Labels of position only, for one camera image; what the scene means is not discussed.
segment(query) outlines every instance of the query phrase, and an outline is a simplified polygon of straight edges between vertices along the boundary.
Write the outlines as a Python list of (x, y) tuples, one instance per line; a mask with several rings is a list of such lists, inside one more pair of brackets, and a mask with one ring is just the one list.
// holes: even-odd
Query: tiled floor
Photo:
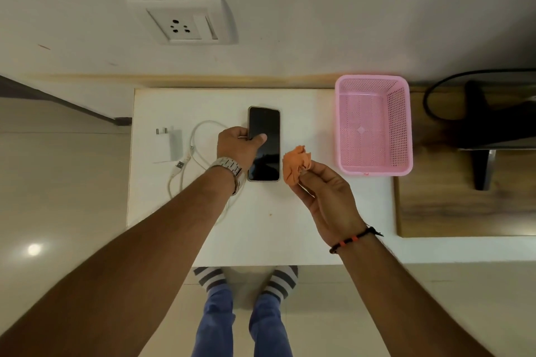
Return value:
[[(124, 230), (129, 131), (54, 103), (0, 99), (0, 332)], [(534, 354), (536, 263), (407, 267), (496, 355)], [(252, 356), (251, 307), (271, 267), (225, 273), (235, 355)], [(190, 274), (142, 355), (189, 356), (205, 296)], [(342, 266), (300, 267), (282, 312), (295, 356), (388, 355)]]

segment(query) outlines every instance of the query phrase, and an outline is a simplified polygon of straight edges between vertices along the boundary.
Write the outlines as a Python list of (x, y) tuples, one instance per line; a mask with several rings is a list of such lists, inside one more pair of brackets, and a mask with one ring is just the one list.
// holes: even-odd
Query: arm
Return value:
[[(292, 190), (309, 208), (329, 246), (366, 229), (348, 183), (313, 161)], [(393, 356), (482, 356), (491, 354), (471, 337), (405, 270), (374, 235), (338, 250), (389, 353)]]
[[(266, 140), (239, 138), (246, 132), (233, 127), (218, 137), (218, 157), (244, 170)], [(0, 355), (138, 355), (234, 189), (229, 170), (206, 171), (58, 282), (0, 337)]]

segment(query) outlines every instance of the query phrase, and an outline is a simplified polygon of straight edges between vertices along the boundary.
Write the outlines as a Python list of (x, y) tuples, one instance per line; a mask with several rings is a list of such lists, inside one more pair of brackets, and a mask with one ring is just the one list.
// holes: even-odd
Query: pink plastic basket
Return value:
[(335, 83), (336, 159), (348, 175), (406, 175), (413, 167), (410, 88), (387, 75)]

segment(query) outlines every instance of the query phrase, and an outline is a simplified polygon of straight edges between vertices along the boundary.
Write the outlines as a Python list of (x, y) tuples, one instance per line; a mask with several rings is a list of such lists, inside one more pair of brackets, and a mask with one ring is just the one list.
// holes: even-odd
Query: hand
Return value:
[(330, 167), (312, 161), (311, 169), (300, 175), (300, 184), (314, 196), (300, 185), (291, 189), (311, 212), (327, 245), (333, 246), (366, 229), (350, 185)]
[(266, 134), (259, 134), (251, 140), (247, 138), (248, 130), (245, 127), (231, 127), (219, 133), (218, 148), (216, 150), (218, 158), (229, 157), (234, 159), (243, 172), (247, 172), (253, 164), (257, 155), (257, 150), (266, 142)]

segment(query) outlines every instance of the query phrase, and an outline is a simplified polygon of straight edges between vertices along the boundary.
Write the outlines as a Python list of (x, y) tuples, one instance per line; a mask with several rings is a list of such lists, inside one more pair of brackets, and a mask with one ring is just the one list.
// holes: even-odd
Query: black thread bracelet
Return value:
[(336, 245), (334, 245), (333, 247), (330, 248), (330, 253), (332, 254), (336, 254), (337, 253), (337, 249), (339, 247), (344, 247), (345, 245), (347, 245), (348, 243), (352, 243), (354, 241), (357, 241), (359, 240), (360, 238), (362, 238), (363, 236), (369, 234), (369, 233), (372, 233), (373, 235), (376, 235), (376, 236), (381, 236), (383, 237), (383, 234), (380, 233), (380, 232), (377, 232), (375, 228), (373, 228), (372, 226), (369, 226), (365, 229), (364, 232), (362, 233), (359, 233), (359, 234), (356, 234), (355, 236), (352, 236), (352, 237), (349, 237), (348, 239), (345, 239), (345, 240), (342, 240), (342, 241), (339, 241)]

